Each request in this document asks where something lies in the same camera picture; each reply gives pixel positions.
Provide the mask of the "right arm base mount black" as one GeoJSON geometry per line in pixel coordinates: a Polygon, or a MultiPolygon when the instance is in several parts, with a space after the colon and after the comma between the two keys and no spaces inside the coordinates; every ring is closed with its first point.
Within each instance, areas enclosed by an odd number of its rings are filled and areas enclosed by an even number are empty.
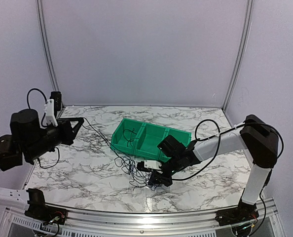
{"type": "Polygon", "coordinates": [[[247,205],[218,210],[215,220],[218,222],[219,226],[226,226],[255,220],[258,217],[259,213],[256,206],[247,205]]]}

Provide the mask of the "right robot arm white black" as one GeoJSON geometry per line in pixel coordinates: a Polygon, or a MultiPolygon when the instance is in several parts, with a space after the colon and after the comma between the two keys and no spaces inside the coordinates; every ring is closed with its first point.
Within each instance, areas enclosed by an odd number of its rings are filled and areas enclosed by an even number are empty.
{"type": "Polygon", "coordinates": [[[187,146],[168,135],[157,147],[169,160],[145,160],[137,167],[144,172],[151,172],[149,185],[162,184],[166,187],[172,185],[175,173],[189,166],[236,150],[247,150],[253,159],[253,166],[239,205],[233,210],[233,217],[237,221],[244,221],[251,215],[252,207],[266,186],[283,152],[284,143],[273,126],[265,124],[255,115],[248,115],[241,124],[208,138],[195,138],[187,146]]]}

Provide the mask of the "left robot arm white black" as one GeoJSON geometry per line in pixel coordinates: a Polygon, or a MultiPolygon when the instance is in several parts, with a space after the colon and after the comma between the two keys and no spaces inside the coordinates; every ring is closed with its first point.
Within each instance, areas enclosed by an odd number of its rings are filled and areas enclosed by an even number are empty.
{"type": "MultiPolygon", "coordinates": [[[[12,114],[11,134],[0,137],[0,171],[21,166],[24,161],[34,164],[35,160],[47,152],[54,152],[59,145],[72,145],[83,123],[83,118],[61,118],[42,128],[36,110],[24,109],[12,114]]],[[[25,211],[31,209],[41,220],[46,220],[51,215],[43,192],[38,189],[14,190],[0,187],[0,205],[25,211]]]]}

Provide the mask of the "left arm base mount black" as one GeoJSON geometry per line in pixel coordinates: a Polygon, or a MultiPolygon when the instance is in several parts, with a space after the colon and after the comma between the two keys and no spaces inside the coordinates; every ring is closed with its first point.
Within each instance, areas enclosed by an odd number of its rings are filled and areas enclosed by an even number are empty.
{"type": "Polygon", "coordinates": [[[36,207],[29,208],[24,212],[25,216],[40,220],[46,223],[50,223],[51,220],[58,217],[58,220],[55,220],[59,225],[63,225],[66,221],[68,211],[63,208],[57,208],[48,206],[46,208],[36,207]]]}

